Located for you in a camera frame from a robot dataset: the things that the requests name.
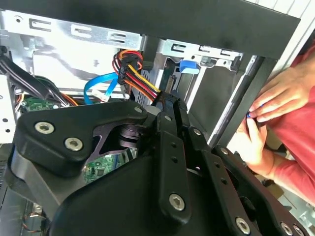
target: finger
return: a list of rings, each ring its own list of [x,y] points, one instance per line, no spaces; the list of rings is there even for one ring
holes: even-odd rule
[[[285,88],[281,85],[276,85],[269,89],[268,91],[264,92],[259,98],[257,98],[252,106],[250,107],[250,112],[253,112],[254,110],[258,109],[262,105],[264,105],[266,102],[269,102],[271,99],[278,96],[280,93],[282,93],[285,90]]]
[[[251,112],[250,116],[255,118],[264,115],[265,113],[272,112],[295,98],[297,98],[297,94],[291,94],[289,90],[286,90],[271,99],[269,102],[266,102],[262,107],[259,107],[255,111]]]
[[[245,118],[242,120],[240,126],[237,128],[237,132],[247,133],[247,125]]]
[[[260,132],[261,137],[265,140],[267,137],[267,126],[264,125],[264,126],[260,127],[259,132]]]
[[[276,86],[279,83],[279,81],[277,80],[277,78],[272,79],[271,81],[269,81],[259,92],[258,97],[261,96],[265,91],[268,91],[269,89],[271,89],[272,87]]]
[[[252,143],[257,143],[260,140],[260,133],[258,130],[258,127],[256,125],[256,122],[252,118],[247,119],[247,126],[248,126],[248,131],[250,135],[250,139]]]
[[[292,101],[289,101],[288,103],[284,104],[283,106],[279,107],[278,109],[276,109],[272,112],[268,112],[268,113],[265,113],[261,116],[258,116],[257,121],[258,122],[266,122],[266,121],[269,121],[271,119],[280,117],[284,114],[287,114],[289,112],[292,112],[298,108],[300,108],[299,101],[298,100],[292,100]]]

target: fingernail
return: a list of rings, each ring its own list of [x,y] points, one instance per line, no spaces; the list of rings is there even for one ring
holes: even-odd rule
[[[262,122],[265,122],[266,119],[264,117],[257,117],[257,121],[262,123]]]
[[[251,117],[251,118],[256,118],[257,116],[256,116],[255,113],[251,112],[251,113],[250,113],[250,117]]]

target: green circuit board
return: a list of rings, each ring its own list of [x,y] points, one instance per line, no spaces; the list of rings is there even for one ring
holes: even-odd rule
[[[124,164],[122,155],[107,155],[100,157],[84,167],[85,183],[91,183],[94,180],[104,176]]]
[[[26,98],[24,99],[22,103],[22,107],[27,112],[33,112],[33,111],[43,111],[43,110],[50,110],[53,109],[54,103],[43,101],[38,98]]]

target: silver screw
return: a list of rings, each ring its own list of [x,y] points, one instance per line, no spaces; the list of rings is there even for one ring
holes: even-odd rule
[[[227,152],[227,150],[225,148],[221,147],[221,151],[223,152],[223,154],[228,155],[228,152]]]
[[[293,225],[293,227],[299,236],[304,236],[303,231],[299,227],[297,227],[296,225]]]
[[[185,202],[182,199],[181,196],[179,196],[176,193],[172,193],[169,196],[169,203],[171,203],[172,207],[174,207],[176,210],[182,211],[185,208]]]
[[[67,138],[64,142],[67,149],[71,151],[79,151],[83,148],[83,142],[78,138]]]
[[[197,129],[193,129],[193,131],[195,132],[196,135],[201,135],[201,132]]]
[[[289,228],[289,226],[286,223],[281,222],[281,227],[283,228],[283,230],[286,232],[287,235],[289,236],[293,235],[292,230]]]
[[[34,128],[42,134],[51,134],[55,130],[54,126],[51,123],[43,121],[36,123]]]
[[[142,113],[142,110],[141,110],[140,108],[138,108],[138,107],[135,107],[134,110],[135,110],[136,112]]]
[[[242,231],[243,234],[249,235],[251,233],[250,226],[247,224],[247,222],[243,218],[237,217],[235,219],[235,222],[236,222],[237,227],[240,229],[240,231]]]
[[[168,121],[172,121],[172,117],[169,117],[169,116],[164,116],[165,119],[167,119]]]

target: red sleeve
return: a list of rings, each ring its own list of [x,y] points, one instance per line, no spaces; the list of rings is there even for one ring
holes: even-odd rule
[[[315,182],[296,161],[287,160],[279,165],[274,181],[315,206]]]

